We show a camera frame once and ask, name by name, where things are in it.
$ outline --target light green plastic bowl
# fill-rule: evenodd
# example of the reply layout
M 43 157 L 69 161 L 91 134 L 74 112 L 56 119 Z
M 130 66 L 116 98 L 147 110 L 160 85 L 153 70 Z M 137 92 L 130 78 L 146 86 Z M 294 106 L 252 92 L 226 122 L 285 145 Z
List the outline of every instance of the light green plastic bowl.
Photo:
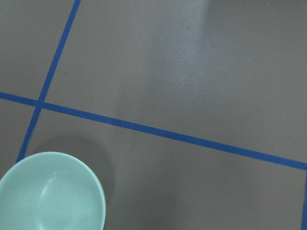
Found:
M 102 230 L 105 217 L 98 178 L 71 155 L 29 156 L 0 181 L 0 230 Z

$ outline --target gray floor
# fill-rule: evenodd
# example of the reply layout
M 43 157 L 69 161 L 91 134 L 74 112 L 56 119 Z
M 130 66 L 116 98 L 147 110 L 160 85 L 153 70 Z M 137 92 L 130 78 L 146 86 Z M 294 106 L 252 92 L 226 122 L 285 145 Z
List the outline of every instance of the gray floor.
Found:
M 38 99 L 73 1 L 0 3 L 0 92 Z M 82 1 L 46 101 L 307 162 L 307 3 Z M 33 108 L 0 100 L 0 176 Z M 306 172 L 43 110 L 27 155 L 88 164 L 105 229 L 299 230 Z

